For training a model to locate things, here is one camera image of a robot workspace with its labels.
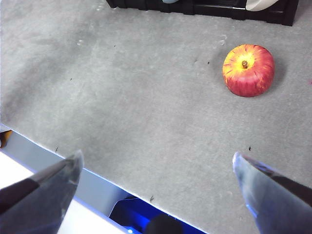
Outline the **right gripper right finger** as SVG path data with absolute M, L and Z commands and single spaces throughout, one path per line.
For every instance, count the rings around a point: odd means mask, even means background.
M 261 234 L 310 234 L 312 189 L 236 152 L 232 159 L 247 209 Z

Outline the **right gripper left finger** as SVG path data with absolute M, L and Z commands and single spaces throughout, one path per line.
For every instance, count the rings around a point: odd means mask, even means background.
M 76 193 L 84 159 L 82 151 L 2 188 L 2 234 L 56 234 Z

